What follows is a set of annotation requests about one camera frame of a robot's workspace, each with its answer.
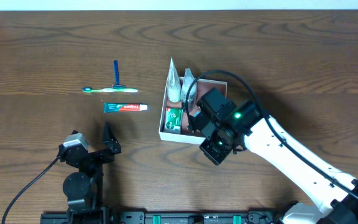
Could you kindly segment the green red toothpaste tube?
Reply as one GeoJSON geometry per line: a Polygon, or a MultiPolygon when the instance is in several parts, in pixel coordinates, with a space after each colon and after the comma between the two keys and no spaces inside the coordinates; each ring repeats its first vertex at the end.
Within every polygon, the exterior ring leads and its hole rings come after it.
{"type": "Polygon", "coordinates": [[[105,103],[104,113],[127,112],[127,111],[146,111],[146,104],[130,104],[130,103],[105,103]]]}

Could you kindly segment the green white toothbrush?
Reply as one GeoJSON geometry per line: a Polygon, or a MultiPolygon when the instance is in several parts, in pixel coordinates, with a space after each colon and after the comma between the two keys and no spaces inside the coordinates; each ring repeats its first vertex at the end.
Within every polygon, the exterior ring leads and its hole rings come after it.
{"type": "Polygon", "coordinates": [[[92,89],[91,87],[84,87],[82,89],[84,93],[115,93],[115,92],[122,92],[122,93],[137,93],[138,89],[136,88],[102,88],[102,89],[92,89]]]}

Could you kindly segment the green white soap packet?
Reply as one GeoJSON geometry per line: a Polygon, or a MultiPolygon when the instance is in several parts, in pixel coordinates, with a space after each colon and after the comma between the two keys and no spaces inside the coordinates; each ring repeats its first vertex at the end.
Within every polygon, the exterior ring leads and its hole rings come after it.
{"type": "Polygon", "coordinates": [[[166,108],[163,131],[166,133],[180,134],[183,110],[179,108],[166,108]]]}

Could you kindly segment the blue disposable razor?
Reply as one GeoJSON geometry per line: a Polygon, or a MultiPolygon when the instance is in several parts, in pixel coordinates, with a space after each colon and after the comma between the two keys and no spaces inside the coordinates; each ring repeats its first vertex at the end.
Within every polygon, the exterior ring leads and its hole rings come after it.
{"type": "Polygon", "coordinates": [[[120,78],[119,78],[119,67],[118,67],[118,61],[114,60],[113,63],[114,66],[114,79],[115,83],[112,86],[114,89],[125,89],[125,85],[120,84],[120,78]]]}

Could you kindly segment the clear spray bottle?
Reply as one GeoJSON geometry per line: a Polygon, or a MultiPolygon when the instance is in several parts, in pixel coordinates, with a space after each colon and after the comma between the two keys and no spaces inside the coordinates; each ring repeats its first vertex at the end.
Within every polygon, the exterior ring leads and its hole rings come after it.
{"type": "Polygon", "coordinates": [[[195,80],[190,68],[185,69],[185,76],[183,77],[183,82],[181,86],[181,102],[182,107],[185,108],[185,102],[188,102],[188,110],[191,111],[194,108],[196,99],[197,99],[197,83],[195,83],[191,88],[191,84],[195,80]]]}

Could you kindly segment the white conditioner tube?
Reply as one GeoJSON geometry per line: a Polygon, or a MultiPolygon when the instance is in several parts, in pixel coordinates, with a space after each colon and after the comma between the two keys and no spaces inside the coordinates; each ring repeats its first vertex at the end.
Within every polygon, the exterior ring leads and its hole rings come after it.
{"type": "Polygon", "coordinates": [[[168,77],[167,77],[167,95],[168,95],[168,99],[172,103],[178,103],[180,101],[181,83],[172,58],[170,61],[170,67],[168,70],[168,77]]]}

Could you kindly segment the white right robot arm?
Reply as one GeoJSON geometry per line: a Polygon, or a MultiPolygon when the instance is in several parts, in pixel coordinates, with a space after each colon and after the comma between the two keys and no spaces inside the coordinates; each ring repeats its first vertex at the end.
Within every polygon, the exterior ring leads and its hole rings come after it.
{"type": "Polygon", "coordinates": [[[236,106],[221,100],[199,100],[188,117],[189,129],[200,131],[200,148],[219,165],[241,146],[262,157],[295,183],[314,203],[292,205],[282,223],[358,223],[358,179],[311,152],[289,135],[258,102],[236,106]]]}

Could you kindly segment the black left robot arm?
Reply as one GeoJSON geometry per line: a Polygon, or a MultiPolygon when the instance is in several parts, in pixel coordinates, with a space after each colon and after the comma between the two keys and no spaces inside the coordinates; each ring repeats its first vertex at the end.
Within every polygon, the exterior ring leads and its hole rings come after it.
{"type": "Polygon", "coordinates": [[[89,152],[84,135],[73,131],[59,146],[59,160],[78,169],[63,183],[68,223],[110,222],[110,211],[103,205],[103,165],[114,161],[114,156],[121,153],[121,145],[108,122],[104,125],[102,144],[104,149],[89,152]]]}

